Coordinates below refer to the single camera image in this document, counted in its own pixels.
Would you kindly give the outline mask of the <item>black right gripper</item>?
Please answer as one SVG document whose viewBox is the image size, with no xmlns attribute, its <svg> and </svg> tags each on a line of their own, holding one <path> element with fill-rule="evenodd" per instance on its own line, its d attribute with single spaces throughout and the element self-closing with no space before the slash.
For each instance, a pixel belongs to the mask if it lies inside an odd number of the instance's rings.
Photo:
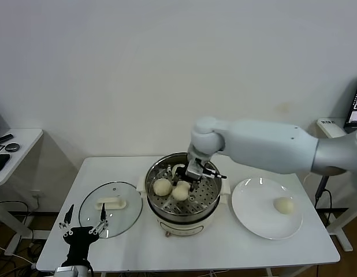
<svg viewBox="0 0 357 277">
<path fill-rule="evenodd" d="M 176 185 L 178 181 L 185 181 L 191 183 L 190 191 L 194 191 L 198 188 L 199 180 L 195 180 L 186 175 L 187 168 L 186 167 L 178 167 L 175 173 L 172 175 L 172 184 Z"/>
</svg>

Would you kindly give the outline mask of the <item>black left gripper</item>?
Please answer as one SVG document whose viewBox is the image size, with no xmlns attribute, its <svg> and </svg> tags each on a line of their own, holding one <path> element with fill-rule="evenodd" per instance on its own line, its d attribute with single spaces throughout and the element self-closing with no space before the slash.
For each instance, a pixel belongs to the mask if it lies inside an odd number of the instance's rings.
<svg viewBox="0 0 357 277">
<path fill-rule="evenodd" d="M 69 245 L 67 259 L 62 263 L 63 267 L 82 265 L 90 266 L 88 261 L 88 251 L 90 245 L 99 239 L 99 236 L 106 230 L 109 225 L 106 219 L 105 204 L 102 204 L 101 216 L 99 223 L 94 227 L 73 227 L 72 221 L 74 205 L 72 204 L 64 216 L 62 222 L 59 222 L 59 228 L 63 231 L 64 241 Z"/>
</svg>

